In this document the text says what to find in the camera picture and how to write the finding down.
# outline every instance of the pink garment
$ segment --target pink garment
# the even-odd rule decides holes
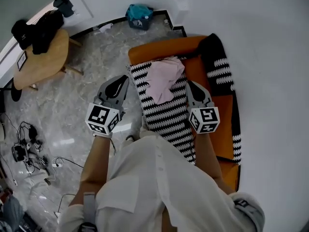
[[[149,83],[146,94],[151,96],[156,104],[169,102],[174,98],[169,90],[181,76],[184,65],[177,57],[166,58],[152,62],[145,81]]]

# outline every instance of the gray strap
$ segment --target gray strap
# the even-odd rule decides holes
[[[84,192],[84,221],[96,223],[96,199],[94,192]]]

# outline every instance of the wooden table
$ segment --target wooden table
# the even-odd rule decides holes
[[[73,43],[79,47],[82,46],[77,41],[70,39],[67,31],[59,29],[51,41],[47,53],[34,55],[32,45],[29,46],[25,50],[27,60],[20,71],[18,70],[17,63],[15,64],[13,79],[15,88],[21,90],[29,87],[37,90],[37,88],[32,87],[33,84],[49,78],[58,72],[65,73],[66,69],[83,75],[83,72],[65,65],[69,52],[69,43]]]

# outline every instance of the sleeve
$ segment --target sleeve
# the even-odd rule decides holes
[[[258,201],[247,193],[236,192],[229,195],[235,208],[244,213],[254,223],[256,231],[263,231],[265,215]]]
[[[84,206],[74,204],[69,206],[59,217],[57,232],[77,232],[84,222]]]

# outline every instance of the gray tile floor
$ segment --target gray tile floor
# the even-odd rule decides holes
[[[169,26],[164,25],[164,19],[164,15],[155,16],[148,31],[131,29],[127,22],[122,22],[104,33],[94,31],[77,39],[83,46],[70,47],[69,65],[84,71],[84,76],[71,72],[59,73],[52,80],[38,83],[38,92],[23,90],[19,102],[13,102],[10,93],[6,92],[6,114],[13,125],[18,128],[22,121],[34,125],[38,131],[37,138],[43,141],[43,151],[40,154],[47,156],[50,162],[52,157],[62,156],[83,165],[93,141],[84,122],[88,104],[93,101],[103,82],[116,75],[127,74],[127,53],[130,48],[182,37],[180,31],[171,31]],[[131,83],[123,107],[126,115],[115,128],[118,132],[114,132],[112,137],[116,148],[119,148],[127,135],[137,133],[141,124],[138,96]],[[6,138],[0,143],[0,152],[8,162],[14,179],[20,182],[28,174],[24,164],[14,162],[11,154],[11,147],[17,142],[16,131],[5,115],[1,118]],[[2,162],[2,165],[9,177],[10,187],[16,193],[21,192],[13,184],[6,164]],[[54,173],[51,167],[48,170],[51,174]],[[54,211],[58,210],[63,194],[77,192],[81,171],[80,167],[65,161],[62,168],[56,169],[56,181],[51,181],[48,188],[31,195],[28,214],[43,231],[56,231]],[[60,211],[68,206],[72,198],[70,195],[63,198]]]

